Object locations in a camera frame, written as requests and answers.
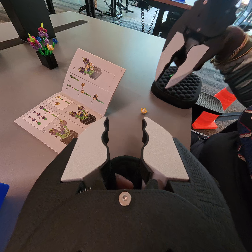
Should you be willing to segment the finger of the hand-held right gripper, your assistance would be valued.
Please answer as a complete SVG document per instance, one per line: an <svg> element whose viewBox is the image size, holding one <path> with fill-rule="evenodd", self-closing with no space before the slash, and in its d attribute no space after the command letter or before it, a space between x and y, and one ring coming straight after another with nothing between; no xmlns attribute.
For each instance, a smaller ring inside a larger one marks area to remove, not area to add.
<svg viewBox="0 0 252 252"><path fill-rule="evenodd" d="M177 72L170 78L165 89L175 86L189 74L194 71L197 63L202 59L204 54L208 51L209 47L202 45L193 46L187 53L184 63L178 68Z"/></svg>
<svg viewBox="0 0 252 252"><path fill-rule="evenodd" d="M180 32L176 32L172 37L171 41L168 43L166 48L161 53L157 68L155 81L158 81L162 72L165 70L166 66L172 62L172 58L185 44L184 36Z"/></svg>

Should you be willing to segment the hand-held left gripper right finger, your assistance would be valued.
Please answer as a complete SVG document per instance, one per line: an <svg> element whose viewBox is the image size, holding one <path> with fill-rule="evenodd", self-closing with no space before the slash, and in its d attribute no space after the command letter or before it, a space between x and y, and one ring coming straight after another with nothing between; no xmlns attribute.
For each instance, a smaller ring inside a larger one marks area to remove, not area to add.
<svg viewBox="0 0 252 252"><path fill-rule="evenodd" d="M142 131L140 174L144 184L155 179L165 189L168 181L188 182L189 176L172 135L148 117L142 120Z"/></svg>

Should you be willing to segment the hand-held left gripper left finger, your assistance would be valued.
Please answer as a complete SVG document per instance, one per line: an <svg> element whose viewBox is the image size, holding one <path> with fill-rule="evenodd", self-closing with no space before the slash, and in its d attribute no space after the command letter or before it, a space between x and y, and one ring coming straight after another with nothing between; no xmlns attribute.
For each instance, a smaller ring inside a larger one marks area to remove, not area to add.
<svg viewBox="0 0 252 252"><path fill-rule="evenodd" d="M83 181L89 188L99 180L107 188L111 173L108 131L109 118L102 117L79 135L61 182Z"/></svg>

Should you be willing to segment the blue plastic bin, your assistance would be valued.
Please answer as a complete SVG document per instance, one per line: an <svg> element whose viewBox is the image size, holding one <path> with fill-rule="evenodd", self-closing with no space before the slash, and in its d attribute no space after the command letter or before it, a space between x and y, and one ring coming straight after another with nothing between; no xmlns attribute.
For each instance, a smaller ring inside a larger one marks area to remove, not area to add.
<svg viewBox="0 0 252 252"><path fill-rule="evenodd" d="M0 208L1 208L3 201L7 195L9 187L10 186L8 184L0 183Z"/></svg>

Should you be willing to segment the person's right forearm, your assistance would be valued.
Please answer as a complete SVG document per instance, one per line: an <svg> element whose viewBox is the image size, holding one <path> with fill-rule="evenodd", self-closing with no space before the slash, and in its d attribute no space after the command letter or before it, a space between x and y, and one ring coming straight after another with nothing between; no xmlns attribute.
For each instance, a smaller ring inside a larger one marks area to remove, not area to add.
<svg viewBox="0 0 252 252"><path fill-rule="evenodd" d="M252 105L252 54L221 66L215 66L224 76L237 100L246 108Z"/></svg>

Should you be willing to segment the lego instruction booklet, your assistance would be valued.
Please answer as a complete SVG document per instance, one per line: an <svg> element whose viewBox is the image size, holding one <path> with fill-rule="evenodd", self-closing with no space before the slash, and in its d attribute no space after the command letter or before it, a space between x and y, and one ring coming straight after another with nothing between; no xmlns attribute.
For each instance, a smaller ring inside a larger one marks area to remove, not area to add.
<svg viewBox="0 0 252 252"><path fill-rule="evenodd" d="M125 69L77 49L61 92L14 122L56 153L106 113Z"/></svg>

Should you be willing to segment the lego flower model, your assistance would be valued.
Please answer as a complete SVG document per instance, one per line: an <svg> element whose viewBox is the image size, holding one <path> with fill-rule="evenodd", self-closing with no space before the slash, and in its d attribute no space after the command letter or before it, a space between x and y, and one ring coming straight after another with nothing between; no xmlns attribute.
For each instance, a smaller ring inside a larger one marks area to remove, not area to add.
<svg viewBox="0 0 252 252"><path fill-rule="evenodd" d="M52 53L55 44L58 43L58 40L53 38L52 45L50 45L49 35L47 29L43 27L43 22L41 23L40 27L38 27L38 36L34 37L28 34L27 41L36 51L36 54L43 66L50 70L58 68L58 63L54 54Z"/></svg>

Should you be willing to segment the person's right hand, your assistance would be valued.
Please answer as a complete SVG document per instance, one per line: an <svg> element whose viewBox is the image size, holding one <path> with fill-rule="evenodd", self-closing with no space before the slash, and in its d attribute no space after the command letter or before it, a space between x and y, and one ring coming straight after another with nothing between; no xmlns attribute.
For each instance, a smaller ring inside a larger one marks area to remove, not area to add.
<svg viewBox="0 0 252 252"><path fill-rule="evenodd" d="M251 36L237 26L228 26L225 31L224 47L215 55L220 64L234 61L251 51Z"/></svg>

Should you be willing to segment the black honeycomb cushion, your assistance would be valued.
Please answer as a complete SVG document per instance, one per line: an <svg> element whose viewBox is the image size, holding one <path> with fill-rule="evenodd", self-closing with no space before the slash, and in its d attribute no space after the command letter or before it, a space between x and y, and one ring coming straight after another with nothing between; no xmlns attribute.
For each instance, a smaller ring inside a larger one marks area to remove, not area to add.
<svg viewBox="0 0 252 252"><path fill-rule="evenodd" d="M192 73L175 86L166 89L171 77L177 72L178 67L168 67L157 82L153 82L151 92L160 100L180 109L192 108L200 95L201 78Z"/></svg>

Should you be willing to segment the long wooden desk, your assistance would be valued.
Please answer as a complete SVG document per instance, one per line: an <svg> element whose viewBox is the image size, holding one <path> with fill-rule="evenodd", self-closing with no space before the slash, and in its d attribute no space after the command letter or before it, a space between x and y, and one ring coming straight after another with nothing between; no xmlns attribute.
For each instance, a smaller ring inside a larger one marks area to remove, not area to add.
<svg viewBox="0 0 252 252"><path fill-rule="evenodd" d="M181 15L191 9L196 0L175 1L175 0L154 0L149 1L151 7L159 9L156 24L152 35L166 38L169 30Z"/></svg>

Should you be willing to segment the grey mesh office chair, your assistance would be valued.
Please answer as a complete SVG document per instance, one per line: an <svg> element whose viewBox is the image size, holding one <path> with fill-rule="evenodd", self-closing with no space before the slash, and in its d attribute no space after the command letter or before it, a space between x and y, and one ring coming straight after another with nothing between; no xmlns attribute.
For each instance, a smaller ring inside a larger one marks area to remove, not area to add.
<svg viewBox="0 0 252 252"><path fill-rule="evenodd" d="M224 109L221 101L217 97L202 91L200 91L197 102L193 106L193 108L198 111L208 112L214 115L224 114Z"/></svg>

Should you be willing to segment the plain black box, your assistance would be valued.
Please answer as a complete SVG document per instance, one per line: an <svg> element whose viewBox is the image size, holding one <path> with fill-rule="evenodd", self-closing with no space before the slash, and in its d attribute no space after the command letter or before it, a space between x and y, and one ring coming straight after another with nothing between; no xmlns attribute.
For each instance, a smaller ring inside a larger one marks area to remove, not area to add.
<svg viewBox="0 0 252 252"><path fill-rule="evenodd" d="M54 28L44 0L1 0L20 39L27 42L28 35L38 36L38 28L47 30L49 39L55 37Z"/></svg>

